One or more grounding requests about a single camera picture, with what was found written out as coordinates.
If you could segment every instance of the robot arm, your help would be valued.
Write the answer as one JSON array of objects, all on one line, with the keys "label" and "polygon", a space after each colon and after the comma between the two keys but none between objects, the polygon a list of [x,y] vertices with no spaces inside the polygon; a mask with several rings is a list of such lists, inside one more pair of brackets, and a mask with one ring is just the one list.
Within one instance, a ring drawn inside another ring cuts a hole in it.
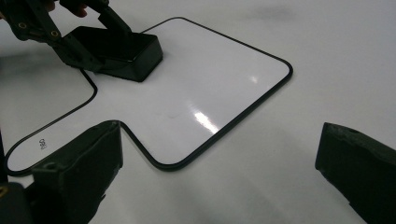
[{"label": "robot arm", "polygon": [[47,43],[64,63],[76,68],[141,82],[162,60],[158,37],[133,33],[108,0],[61,0],[60,4],[91,7],[106,29],[78,27],[62,36],[40,0],[0,0],[0,11],[19,40]]}]

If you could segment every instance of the black plastic part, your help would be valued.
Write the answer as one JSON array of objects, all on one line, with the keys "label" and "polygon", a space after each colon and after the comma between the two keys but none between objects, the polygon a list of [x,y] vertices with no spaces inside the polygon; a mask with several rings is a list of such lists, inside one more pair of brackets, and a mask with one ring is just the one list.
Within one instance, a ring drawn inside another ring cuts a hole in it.
[{"label": "black plastic part", "polygon": [[367,223],[396,223],[396,151],[347,127],[325,123],[315,167]]},{"label": "black plastic part", "polygon": [[0,223],[34,224],[22,185],[0,184]]},{"label": "black plastic part", "polygon": [[26,195],[35,223],[88,223],[121,166],[120,123],[90,128],[34,167]]},{"label": "black plastic part", "polygon": [[79,8],[80,4],[85,4],[98,13],[108,6],[108,0],[60,0],[59,3],[66,8]]},{"label": "black plastic part", "polygon": [[142,82],[163,59],[156,35],[123,35],[82,26],[70,35],[103,63],[97,72],[113,77]]}]

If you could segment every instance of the white table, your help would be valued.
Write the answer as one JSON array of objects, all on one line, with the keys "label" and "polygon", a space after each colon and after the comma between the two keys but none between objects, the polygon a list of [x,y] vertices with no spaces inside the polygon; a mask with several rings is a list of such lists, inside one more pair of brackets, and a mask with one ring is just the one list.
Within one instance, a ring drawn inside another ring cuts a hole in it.
[{"label": "white table", "polygon": [[[123,141],[124,166],[91,223],[364,223],[314,164],[325,121],[396,148],[396,2],[119,0],[110,5],[134,31],[186,17],[287,60],[294,73],[180,171],[154,168],[131,141]],[[64,34],[78,24],[99,25],[96,15],[79,20],[60,7],[56,13],[52,18]],[[0,31],[0,57],[45,47],[16,40],[3,21]]]}]

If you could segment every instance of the screw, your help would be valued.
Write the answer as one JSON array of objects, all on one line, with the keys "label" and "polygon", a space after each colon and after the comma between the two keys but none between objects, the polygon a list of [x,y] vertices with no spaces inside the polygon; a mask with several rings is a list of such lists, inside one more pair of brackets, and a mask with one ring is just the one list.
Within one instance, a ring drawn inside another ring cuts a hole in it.
[{"label": "screw", "polygon": [[51,33],[50,33],[52,36],[58,36],[59,34],[58,34],[58,32],[56,32],[56,31],[52,31]]},{"label": "screw", "polygon": [[18,23],[18,26],[19,26],[21,29],[26,29],[26,28],[27,28],[27,25],[26,25],[26,23],[24,23],[24,22]]}]

